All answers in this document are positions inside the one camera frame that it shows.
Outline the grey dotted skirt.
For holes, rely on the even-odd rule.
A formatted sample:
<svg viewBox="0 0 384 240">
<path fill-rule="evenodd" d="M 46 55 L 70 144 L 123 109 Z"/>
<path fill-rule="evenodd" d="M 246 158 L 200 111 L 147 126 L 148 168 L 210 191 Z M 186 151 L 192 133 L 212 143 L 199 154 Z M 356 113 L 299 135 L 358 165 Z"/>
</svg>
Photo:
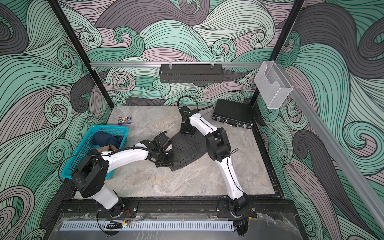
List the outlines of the grey dotted skirt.
<svg viewBox="0 0 384 240">
<path fill-rule="evenodd" d="M 173 165 L 169 168 L 172 172 L 192 164 L 207 153 L 206 138 L 200 132 L 194 135 L 179 132 L 171 138 L 171 142 Z"/>
</svg>

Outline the tan brown skirt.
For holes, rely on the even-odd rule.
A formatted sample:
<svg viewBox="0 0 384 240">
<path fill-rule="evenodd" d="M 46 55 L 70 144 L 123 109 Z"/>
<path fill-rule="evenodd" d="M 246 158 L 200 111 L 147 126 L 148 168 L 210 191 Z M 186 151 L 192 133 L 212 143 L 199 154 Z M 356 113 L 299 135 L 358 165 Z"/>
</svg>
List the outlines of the tan brown skirt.
<svg viewBox="0 0 384 240">
<path fill-rule="evenodd" d="M 98 152 L 111 152 L 111 151 L 116 151 L 118 148 L 116 148 L 114 145 L 108 145 L 104 147 L 97 148 Z"/>
</svg>

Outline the blue denim skirt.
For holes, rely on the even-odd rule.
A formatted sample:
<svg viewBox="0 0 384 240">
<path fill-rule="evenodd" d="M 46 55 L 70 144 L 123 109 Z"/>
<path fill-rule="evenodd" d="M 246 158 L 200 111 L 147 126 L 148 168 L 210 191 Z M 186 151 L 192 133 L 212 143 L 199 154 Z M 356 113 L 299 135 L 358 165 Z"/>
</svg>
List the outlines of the blue denim skirt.
<svg viewBox="0 0 384 240">
<path fill-rule="evenodd" d="M 123 138 L 123 136 L 113 136 L 106 132 L 96 132 L 92 136 L 91 144 L 100 147 L 112 145 L 118 149 L 121 146 Z"/>
</svg>

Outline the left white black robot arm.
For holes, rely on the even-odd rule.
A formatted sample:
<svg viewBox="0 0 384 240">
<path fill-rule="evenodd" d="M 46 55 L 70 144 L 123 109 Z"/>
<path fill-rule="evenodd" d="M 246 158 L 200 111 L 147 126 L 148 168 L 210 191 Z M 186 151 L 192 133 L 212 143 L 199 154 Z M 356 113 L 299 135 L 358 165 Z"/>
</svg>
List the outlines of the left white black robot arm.
<svg viewBox="0 0 384 240">
<path fill-rule="evenodd" d="M 143 140 L 136 145 L 107 152 L 96 149 L 80 154 L 81 161 L 74 167 L 70 179 L 83 198 L 98 202 L 112 218 L 124 213 L 125 205 L 118 194 L 105 184 L 107 175 L 125 165 L 150 161 L 159 167 L 173 165 L 171 149 L 173 143 L 166 132 L 153 140 Z"/>
</svg>

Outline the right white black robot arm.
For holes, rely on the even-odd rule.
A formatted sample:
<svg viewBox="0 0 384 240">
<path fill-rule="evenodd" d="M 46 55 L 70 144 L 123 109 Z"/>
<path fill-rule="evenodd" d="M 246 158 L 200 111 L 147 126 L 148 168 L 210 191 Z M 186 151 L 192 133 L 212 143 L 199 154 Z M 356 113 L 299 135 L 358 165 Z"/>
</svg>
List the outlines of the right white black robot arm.
<svg viewBox="0 0 384 240">
<path fill-rule="evenodd" d="M 196 108 L 191 110 L 187 106 L 181 107 L 180 102 L 184 98 L 194 101 Z M 205 137 L 207 153 L 211 160 L 218 164 L 225 180 L 227 195 L 230 198 L 230 212 L 236 218 L 241 217 L 249 200 L 235 173 L 232 161 L 235 151 L 232 150 L 226 130 L 209 123 L 200 114 L 198 101 L 191 96 L 181 96 L 177 101 L 177 107 L 182 117 L 181 133 L 193 135 L 198 131 Z"/>
</svg>

